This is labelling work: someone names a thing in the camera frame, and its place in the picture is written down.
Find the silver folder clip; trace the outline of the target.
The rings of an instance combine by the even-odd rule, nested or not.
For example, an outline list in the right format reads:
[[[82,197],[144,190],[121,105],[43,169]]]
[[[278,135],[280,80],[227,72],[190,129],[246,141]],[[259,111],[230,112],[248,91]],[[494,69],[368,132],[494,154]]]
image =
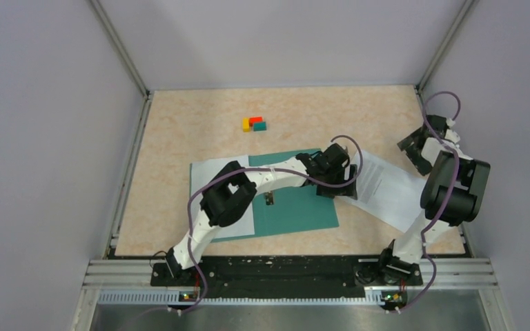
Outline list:
[[[273,192],[267,192],[264,195],[266,205],[273,205],[275,203],[275,197]]]

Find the green file folder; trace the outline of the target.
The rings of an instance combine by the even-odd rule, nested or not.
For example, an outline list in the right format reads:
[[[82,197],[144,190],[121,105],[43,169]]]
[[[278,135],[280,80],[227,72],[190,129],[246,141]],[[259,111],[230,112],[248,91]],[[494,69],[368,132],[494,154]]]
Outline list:
[[[272,154],[248,155],[249,166],[265,166],[285,161],[298,150]],[[316,195],[316,187],[283,188],[273,192],[275,203],[266,205],[264,195],[253,204],[255,234],[249,238],[324,230],[339,226],[334,200]]]

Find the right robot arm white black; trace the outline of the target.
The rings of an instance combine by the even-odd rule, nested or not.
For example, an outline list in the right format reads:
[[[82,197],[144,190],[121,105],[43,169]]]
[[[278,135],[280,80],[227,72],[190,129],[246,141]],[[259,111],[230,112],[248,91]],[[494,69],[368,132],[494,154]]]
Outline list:
[[[480,211],[491,165],[461,151],[453,124],[452,119],[428,115],[398,143],[427,180],[418,217],[380,255],[377,275],[386,284],[419,279],[418,263],[427,248],[450,229],[472,222]]]

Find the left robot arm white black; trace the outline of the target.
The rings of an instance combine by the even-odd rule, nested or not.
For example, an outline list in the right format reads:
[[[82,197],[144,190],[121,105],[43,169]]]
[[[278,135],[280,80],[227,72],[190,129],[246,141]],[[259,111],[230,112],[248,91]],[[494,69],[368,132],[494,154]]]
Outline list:
[[[227,163],[207,184],[191,194],[187,206],[188,231],[165,257],[167,275],[177,285],[193,278],[193,269],[223,228],[237,223],[259,195],[285,188],[314,185],[322,197],[354,197],[363,158],[353,163],[337,143],[324,151],[301,152],[278,163],[244,167]]]

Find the printed white paper sheet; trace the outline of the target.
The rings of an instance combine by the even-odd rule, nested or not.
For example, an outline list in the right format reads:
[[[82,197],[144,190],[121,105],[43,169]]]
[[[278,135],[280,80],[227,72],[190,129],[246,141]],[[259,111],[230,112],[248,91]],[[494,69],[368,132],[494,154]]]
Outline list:
[[[356,182],[357,197],[340,199],[406,232],[420,214],[420,195],[426,179],[367,151],[356,153],[352,163],[362,166]]]

